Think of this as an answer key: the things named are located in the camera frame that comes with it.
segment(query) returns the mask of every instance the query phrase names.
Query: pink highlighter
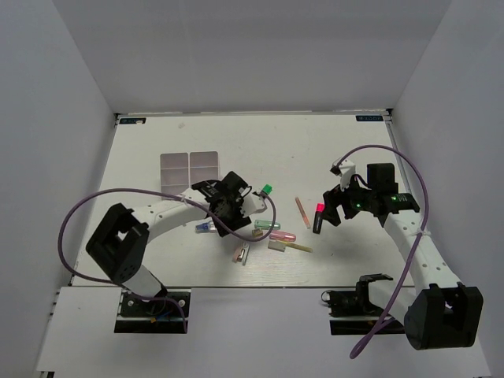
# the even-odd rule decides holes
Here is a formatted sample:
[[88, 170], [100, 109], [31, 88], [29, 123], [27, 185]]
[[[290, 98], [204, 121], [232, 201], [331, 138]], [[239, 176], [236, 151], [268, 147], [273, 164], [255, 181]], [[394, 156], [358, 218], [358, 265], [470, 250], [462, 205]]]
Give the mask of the pink highlighter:
[[281, 242], [295, 242], [296, 241], [296, 235], [290, 234], [289, 232], [283, 232], [283, 231], [277, 231], [274, 230], [272, 231], [271, 234], [269, 234], [270, 240], [279, 240]]

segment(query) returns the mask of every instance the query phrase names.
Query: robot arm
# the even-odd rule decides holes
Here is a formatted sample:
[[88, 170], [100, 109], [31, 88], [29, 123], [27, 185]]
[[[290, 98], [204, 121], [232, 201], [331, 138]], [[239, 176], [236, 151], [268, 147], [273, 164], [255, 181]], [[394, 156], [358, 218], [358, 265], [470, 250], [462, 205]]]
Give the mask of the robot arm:
[[[333, 166], [332, 172], [342, 181], [324, 193], [322, 217], [338, 226], [338, 206], [342, 206], [346, 219], [361, 211], [372, 213], [406, 261], [417, 233], [422, 232], [421, 215], [411, 194], [398, 193], [394, 170], [392, 164], [368, 165], [368, 183], [361, 187], [351, 161], [345, 161], [344, 169]], [[470, 347], [476, 339], [483, 297], [477, 287], [461, 283], [428, 232], [423, 233], [409, 269], [415, 291], [402, 289], [389, 314], [403, 323], [415, 349]], [[363, 276], [356, 287], [356, 303], [364, 309], [369, 303], [383, 309], [395, 286], [389, 276]]]
[[[201, 182], [182, 195], [196, 202], [159, 201], [140, 208], [110, 207], [86, 250], [116, 285], [146, 297], [163, 296], [162, 283], [142, 265], [146, 246], [153, 239], [180, 225], [208, 217], [209, 209], [232, 231], [250, 224], [249, 215], [266, 210], [264, 199], [249, 193], [247, 183], [234, 172], [222, 181]], [[228, 231], [216, 222], [220, 236]]]

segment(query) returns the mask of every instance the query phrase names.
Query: marker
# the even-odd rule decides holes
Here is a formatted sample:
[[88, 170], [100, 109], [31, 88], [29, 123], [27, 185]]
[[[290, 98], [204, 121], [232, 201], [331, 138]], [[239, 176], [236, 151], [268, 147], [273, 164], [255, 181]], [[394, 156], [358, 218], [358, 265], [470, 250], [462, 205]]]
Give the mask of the marker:
[[317, 210], [315, 211], [315, 220], [313, 221], [313, 233], [320, 234], [322, 229], [322, 212], [324, 211], [324, 204], [317, 203]]

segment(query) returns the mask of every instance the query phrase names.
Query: cable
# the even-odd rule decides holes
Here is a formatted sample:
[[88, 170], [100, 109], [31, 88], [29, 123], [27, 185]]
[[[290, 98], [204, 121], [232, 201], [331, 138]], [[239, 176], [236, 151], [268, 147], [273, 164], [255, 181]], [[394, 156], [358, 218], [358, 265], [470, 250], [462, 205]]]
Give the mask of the cable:
[[156, 321], [159, 321], [160, 319], [163, 319], [164, 317], [167, 317], [170, 313], [172, 313], [172, 311], [166, 311], [165, 313], [162, 313], [161, 315], [157, 315], [155, 317]]
[[246, 189], [248, 189], [249, 191], [247, 193], [245, 193], [245, 194], [242, 194], [242, 198], [245, 198], [252, 191], [252, 186], [249, 185], [248, 187], [246, 187]]
[[170, 302], [172, 303], [173, 305], [175, 305], [175, 307], [179, 310], [180, 312], [180, 316], [182, 317], [182, 322], [183, 322], [183, 329], [184, 329], [184, 332], [187, 333], [187, 325], [186, 325], [186, 318], [185, 316], [183, 315], [183, 310], [182, 310], [182, 307], [180, 307], [179, 303], [171, 298], [167, 298], [167, 297], [145, 297], [143, 295], [138, 295], [136, 293], [132, 293], [127, 287], [124, 287], [122, 285], [116, 285], [114, 282], [110, 281], [110, 280], [104, 280], [104, 279], [101, 279], [101, 278], [96, 278], [96, 277], [91, 277], [91, 276], [88, 276], [88, 275], [85, 275], [81, 272], [77, 272], [66, 260], [65, 260], [65, 255], [63, 254], [63, 235], [65, 234], [65, 229], [70, 221], [70, 218], [72, 217], [72, 215], [83, 205], [85, 204], [86, 202], [89, 202], [90, 200], [92, 200], [93, 198], [96, 198], [96, 197], [99, 197], [100, 195], [107, 195], [108, 193], [124, 193], [124, 192], [127, 192], [127, 193], [140, 193], [140, 194], [143, 194], [143, 195], [155, 195], [155, 196], [159, 196], [159, 197], [162, 197], [162, 198], [167, 198], [167, 199], [170, 199], [172, 201], [178, 201], [178, 202], [185, 202], [185, 203], [188, 203], [189, 205], [192, 205], [194, 207], [197, 207], [199, 209], [201, 209], [202, 211], [204, 211], [205, 213], [207, 213], [209, 216], [212, 217], [212, 219], [217, 222], [218, 224], [220, 224], [222, 226], [222, 228], [224, 230], [226, 230], [229, 234], [231, 235], [234, 235], [236, 236], [237, 238], [241, 239], [241, 240], [244, 240], [246, 242], [259, 242], [261, 240], [264, 240], [266, 239], [269, 234], [272, 233], [273, 229], [274, 229], [274, 226], [275, 226], [275, 221], [276, 221], [276, 207], [275, 207], [275, 204], [273, 203], [273, 200], [266, 194], [266, 193], [261, 193], [262, 196], [264, 196], [264, 198], [266, 198], [270, 205], [271, 205], [271, 209], [272, 209], [272, 212], [273, 212], [273, 219], [272, 219], [272, 225], [271, 227], [269, 228], [268, 232], [266, 232], [263, 236], [259, 237], [259, 238], [248, 238], [246, 236], [243, 236], [243, 235], [240, 235], [238, 234], [237, 232], [234, 232], [232, 231], [228, 226], [226, 226], [224, 224], [224, 222], [222, 220], [220, 220], [214, 213], [212, 213], [210, 210], [206, 209], [205, 206], [203, 205], [200, 205], [199, 203], [195, 202], [195, 201], [192, 201], [188, 198], [182, 198], [178, 195], [168, 195], [166, 193], [160, 193], [160, 192], [157, 192], [157, 191], [147, 191], [147, 190], [144, 190], [144, 189], [135, 189], [135, 188], [129, 188], [129, 187], [118, 187], [118, 188], [114, 188], [114, 189], [105, 189], [104, 191], [97, 191], [91, 195], [88, 195], [87, 197], [84, 197], [82, 198], [80, 201], [78, 201], [71, 209], [70, 211], [65, 215], [65, 218], [63, 219], [63, 222], [61, 223], [61, 227], [60, 227], [60, 231], [57, 235], [57, 255], [58, 257], [60, 258], [60, 261], [61, 263], [63, 264], [63, 266], [66, 268], [66, 270], [68, 270], [69, 272], [71, 272], [71, 274], [75, 275], [75, 276], [78, 276], [80, 278], [83, 278], [85, 280], [89, 280], [89, 281], [93, 281], [93, 282], [99, 282], [101, 284], [112, 284], [112, 285], [115, 285], [115, 286], [119, 286], [119, 287], [122, 287], [123, 289], [127, 290], [128, 292], [130, 292], [133, 296], [135, 296], [136, 298], [140, 299], [140, 300], [143, 300], [143, 301], [165, 301], [165, 302]]
[[365, 186], [365, 187], [369, 187], [368, 183], [366, 183], [366, 182], [365, 182], [365, 180], [362, 178], [362, 176], [361, 176], [361, 175], [359, 175], [359, 174], [355, 174], [355, 175], [354, 175], [354, 178], [355, 178], [356, 180], [359, 180], [363, 186]]
[[[428, 204], [428, 193], [427, 193], [427, 186], [425, 185], [424, 179], [420, 172], [418, 171], [417, 167], [415, 164], [401, 151], [396, 150], [392, 147], [389, 146], [382, 146], [381, 144], [366, 144], [364, 146], [359, 146], [355, 147], [352, 149], [350, 152], [347, 152], [341, 159], [339, 159], [339, 162], [337, 164], [337, 167], [341, 165], [341, 163], [348, 158], [351, 154], [354, 152], [357, 152], [359, 150], [364, 150], [367, 148], [379, 148], [382, 150], [388, 150], [390, 152], [393, 152], [394, 154], [397, 154], [400, 156], [402, 159], [404, 159], [405, 162], [408, 163], [408, 165], [411, 167], [411, 169], [415, 172], [415, 174], [418, 177], [418, 180], [420, 181], [420, 185], [422, 187], [422, 191], [424, 192], [424, 218], [422, 219], [421, 225], [420, 225], [420, 230], [424, 231], [425, 226], [427, 225], [427, 220], [428, 220], [428, 214], [429, 214], [429, 204]], [[415, 241], [413, 242], [413, 245], [411, 246], [411, 251], [408, 254], [408, 258], [406, 259], [406, 263], [404, 265], [404, 270], [402, 271], [401, 276], [399, 277], [399, 280], [397, 282], [397, 285], [394, 289], [394, 292], [392, 293], [391, 298], [388, 300], [387, 305], [384, 308], [384, 311], [376, 321], [375, 325], [372, 327], [371, 331], [367, 335], [365, 335], [362, 339], [358, 341], [357, 344], [355, 344], [354, 349], [350, 352], [350, 358], [354, 359], [356, 358], [363, 350], [364, 348], [368, 345], [369, 341], [371, 341], [372, 337], [383, 327], [387, 325], [387, 322], [384, 322], [385, 317], [388, 315], [388, 312], [394, 305], [395, 299], [398, 297], [399, 292], [401, 291], [402, 284], [404, 283], [406, 276], [408, 275], [408, 271], [410, 270], [411, 263], [413, 262], [413, 256], [415, 255], [415, 252], [417, 251], [418, 244], [420, 244], [420, 239], [422, 237], [422, 233], [418, 233], [417, 237], [415, 238]]]

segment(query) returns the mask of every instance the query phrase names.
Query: white table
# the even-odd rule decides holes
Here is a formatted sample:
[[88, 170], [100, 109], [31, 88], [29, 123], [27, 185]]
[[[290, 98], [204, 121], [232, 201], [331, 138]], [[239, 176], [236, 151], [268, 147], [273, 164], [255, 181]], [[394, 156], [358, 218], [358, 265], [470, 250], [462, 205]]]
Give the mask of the white table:
[[[329, 172], [332, 162], [362, 144], [391, 145], [384, 122], [357, 122], [354, 115], [198, 115], [148, 117], [145, 124], [117, 126], [100, 189], [137, 187], [160, 189], [159, 156], [164, 153], [215, 150], [220, 174], [237, 172], [260, 189], [273, 186], [272, 199], [282, 229], [298, 236], [297, 243], [313, 253], [267, 249], [267, 241], [254, 244], [245, 266], [234, 264], [239, 240], [215, 234], [196, 235], [195, 223], [155, 239], [147, 247], [144, 265], [170, 287], [349, 287], [359, 276], [386, 273], [397, 278], [403, 269], [395, 244], [378, 220], [361, 213], [334, 228], [324, 222], [322, 233], [307, 230], [295, 196], [313, 221], [322, 194], [339, 183]], [[358, 172], [366, 164], [396, 163], [383, 150], [363, 150], [351, 157]], [[397, 180], [404, 190], [399, 171]], [[84, 250], [86, 242], [107, 209], [118, 202], [126, 207], [158, 201], [145, 195], [114, 194], [96, 200], [80, 248], [76, 267], [90, 276], [106, 278]], [[271, 213], [257, 216], [268, 219]], [[242, 229], [249, 235], [252, 227]], [[75, 278], [75, 286], [94, 283]], [[406, 285], [412, 285], [410, 278]]]
[[489, 376], [471, 348], [414, 350], [404, 335], [331, 335], [322, 289], [197, 288], [186, 335], [113, 333], [120, 289], [63, 287], [37, 370], [54, 378], [473, 378]]

